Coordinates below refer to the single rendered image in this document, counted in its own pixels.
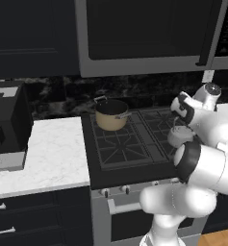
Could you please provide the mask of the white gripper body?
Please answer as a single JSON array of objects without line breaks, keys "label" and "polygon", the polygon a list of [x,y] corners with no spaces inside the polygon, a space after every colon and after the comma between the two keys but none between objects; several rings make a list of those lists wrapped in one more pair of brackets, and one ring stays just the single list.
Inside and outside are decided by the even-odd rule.
[{"label": "white gripper body", "polygon": [[167,141],[174,148],[179,148],[188,141],[193,141],[194,133],[186,126],[174,126],[170,129]]}]

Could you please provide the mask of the black gas stove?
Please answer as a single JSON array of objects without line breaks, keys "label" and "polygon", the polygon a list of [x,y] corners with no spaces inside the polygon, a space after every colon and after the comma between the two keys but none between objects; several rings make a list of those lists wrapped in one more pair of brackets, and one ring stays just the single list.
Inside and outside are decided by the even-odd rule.
[{"label": "black gas stove", "polygon": [[[112,242],[112,215],[107,201],[117,206],[139,203],[139,194],[151,186],[171,185],[176,178],[172,157],[175,149],[167,142],[174,124],[168,108],[135,110],[119,131],[100,129],[95,116],[82,117],[90,177],[93,246],[139,246],[142,236]],[[126,194],[120,188],[131,187]],[[108,188],[110,197],[100,190]]]}]

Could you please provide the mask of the dark base cupboard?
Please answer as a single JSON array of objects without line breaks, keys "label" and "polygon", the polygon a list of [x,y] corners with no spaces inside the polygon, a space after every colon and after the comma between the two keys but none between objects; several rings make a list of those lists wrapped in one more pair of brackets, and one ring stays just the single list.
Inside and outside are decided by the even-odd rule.
[{"label": "dark base cupboard", "polygon": [[207,219],[202,234],[228,230],[228,196],[218,194],[217,204]]}]

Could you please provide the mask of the dark oven door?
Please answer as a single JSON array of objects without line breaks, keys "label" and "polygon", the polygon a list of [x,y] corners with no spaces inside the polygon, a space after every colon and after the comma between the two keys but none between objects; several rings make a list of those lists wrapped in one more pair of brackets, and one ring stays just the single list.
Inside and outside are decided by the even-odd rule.
[{"label": "dark oven door", "polygon": [[135,238],[149,232],[153,215],[142,209],[114,214],[112,216],[112,242]]}]

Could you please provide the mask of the silver microwave oven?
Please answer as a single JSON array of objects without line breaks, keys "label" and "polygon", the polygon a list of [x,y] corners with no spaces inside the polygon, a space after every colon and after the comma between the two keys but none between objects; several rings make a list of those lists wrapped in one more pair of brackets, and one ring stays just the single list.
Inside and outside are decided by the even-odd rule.
[{"label": "silver microwave oven", "polygon": [[197,66],[213,0],[75,0],[83,77],[228,69],[228,8],[210,67]]}]

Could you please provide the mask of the dark drawer front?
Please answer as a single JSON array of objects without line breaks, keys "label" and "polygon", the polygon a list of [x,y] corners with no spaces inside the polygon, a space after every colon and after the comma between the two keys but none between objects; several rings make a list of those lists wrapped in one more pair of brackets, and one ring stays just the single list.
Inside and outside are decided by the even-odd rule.
[{"label": "dark drawer front", "polygon": [[0,246],[93,246],[91,227],[51,229],[0,237]]},{"label": "dark drawer front", "polygon": [[6,209],[0,210],[0,222],[10,223],[13,219],[28,215],[30,212],[46,212],[61,209],[63,218],[72,216],[73,223],[91,222],[89,188],[75,187],[50,192],[41,192],[23,196],[0,199]]}]

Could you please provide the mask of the black and grey countertop appliance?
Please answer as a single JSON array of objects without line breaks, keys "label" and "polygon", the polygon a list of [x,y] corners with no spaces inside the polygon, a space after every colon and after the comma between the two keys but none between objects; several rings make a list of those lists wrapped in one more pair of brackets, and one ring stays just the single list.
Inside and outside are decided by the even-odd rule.
[{"label": "black and grey countertop appliance", "polygon": [[0,171],[24,168],[33,125],[25,84],[0,82]]}]

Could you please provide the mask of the white wall outlet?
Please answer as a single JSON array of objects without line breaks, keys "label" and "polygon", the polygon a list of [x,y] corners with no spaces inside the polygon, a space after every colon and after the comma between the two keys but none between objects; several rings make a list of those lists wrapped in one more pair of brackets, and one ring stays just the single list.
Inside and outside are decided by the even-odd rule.
[{"label": "white wall outlet", "polygon": [[215,72],[213,70],[205,70],[202,77],[202,83],[207,84],[213,80]]}]

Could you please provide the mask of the dark wall cupboard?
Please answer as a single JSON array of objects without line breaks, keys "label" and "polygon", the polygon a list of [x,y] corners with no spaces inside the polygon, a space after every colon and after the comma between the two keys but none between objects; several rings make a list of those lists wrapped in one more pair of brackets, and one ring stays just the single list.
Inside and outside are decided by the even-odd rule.
[{"label": "dark wall cupboard", "polygon": [[0,79],[78,73],[74,0],[0,0]]}]

